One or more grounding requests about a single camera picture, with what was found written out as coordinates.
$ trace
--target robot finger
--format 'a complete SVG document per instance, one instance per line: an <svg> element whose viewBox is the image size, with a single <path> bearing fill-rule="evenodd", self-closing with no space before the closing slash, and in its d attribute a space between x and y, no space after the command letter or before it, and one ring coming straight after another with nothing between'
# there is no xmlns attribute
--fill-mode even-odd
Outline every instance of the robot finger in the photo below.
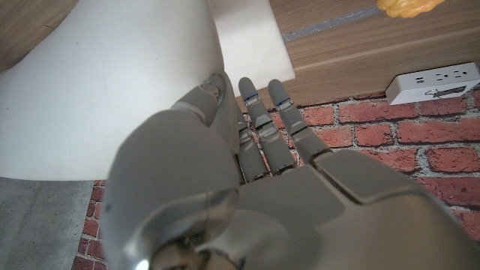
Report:
<svg viewBox="0 0 480 270"><path fill-rule="evenodd" d="M238 88L273 175L280 175L286 170L294 168L296 161L277 126L270 118L265 105L260 100L252 81L246 77L241 78Z"/></svg>
<svg viewBox="0 0 480 270"><path fill-rule="evenodd" d="M269 174L269 170L263 162L262 154L258 149L257 143L252 137L250 128L245 121L242 111L237 105L238 137L240 139L240 152L238 153L238 163L245 181L261 179Z"/></svg>
<svg viewBox="0 0 480 270"><path fill-rule="evenodd" d="M280 81L273 79L268 84L268 93L285 124L286 132L292 137L300 158L306 164L310 164L315 157L323 153L331 152L330 148L307 126Z"/></svg>

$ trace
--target metal strip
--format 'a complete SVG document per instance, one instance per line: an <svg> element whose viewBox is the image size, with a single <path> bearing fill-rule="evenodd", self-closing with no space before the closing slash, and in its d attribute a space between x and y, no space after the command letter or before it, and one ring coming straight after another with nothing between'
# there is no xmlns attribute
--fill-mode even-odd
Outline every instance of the metal strip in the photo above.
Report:
<svg viewBox="0 0 480 270"><path fill-rule="evenodd" d="M283 42L287 43L289 41L294 41L296 39L303 38L313 33L332 29L334 27L342 26L346 23L351 23L351 22L355 22L356 20L372 17L374 15L381 14L383 12L384 11L380 10L376 4L372 4L371 6L366 7L362 10L356 10L356 11L353 11L352 13L347 13L342 16L338 16L332 19L327 19L323 22L318 22L314 25L309 25L304 28L291 31L290 33L283 34L282 35Z"/></svg>

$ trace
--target wood grain surface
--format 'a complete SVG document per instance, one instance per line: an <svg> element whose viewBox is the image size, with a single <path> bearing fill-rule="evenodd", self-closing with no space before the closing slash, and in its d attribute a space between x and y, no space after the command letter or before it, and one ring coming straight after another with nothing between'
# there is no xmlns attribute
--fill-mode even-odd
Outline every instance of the wood grain surface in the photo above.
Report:
<svg viewBox="0 0 480 270"><path fill-rule="evenodd" d="M77 0L0 0L0 72L50 34Z"/></svg>
<svg viewBox="0 0 480 270"><path fill-rule="evenodd" d="M376 0L270 0L282 34L375 5Z"/></svg>
<svg viewBox="0 0 480 270"><path fill-rule="evenodd" d="M284 84L297 104L382 92L399 74L480 63L479 27L480 1L445 1L413 19L372 16L287 43L296 79Z"/></svg>

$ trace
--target white paper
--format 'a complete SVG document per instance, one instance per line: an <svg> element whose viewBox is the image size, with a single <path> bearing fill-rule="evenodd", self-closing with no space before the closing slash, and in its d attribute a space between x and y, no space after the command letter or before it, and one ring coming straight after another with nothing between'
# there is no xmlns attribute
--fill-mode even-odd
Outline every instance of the white paper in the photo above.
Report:
<svg viewBox="0 0 480 270"><path fill-rule="evenodd" d="M208 0L217 26L225 71L235 96L239 80L249 77L257 89L273 79L295 79L295 71L269 0Z"/></svg>

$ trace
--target power strip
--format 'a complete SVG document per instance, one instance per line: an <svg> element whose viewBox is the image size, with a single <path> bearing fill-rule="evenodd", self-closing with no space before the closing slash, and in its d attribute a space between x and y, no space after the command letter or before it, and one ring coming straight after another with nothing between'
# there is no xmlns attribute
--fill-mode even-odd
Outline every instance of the power strip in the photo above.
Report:
<svg viewBox="0 0 480 270"><path fill-rule="evenodd" d="M386 90L390 105L455 98L480 83L476 63L398 75Z"/></svg>

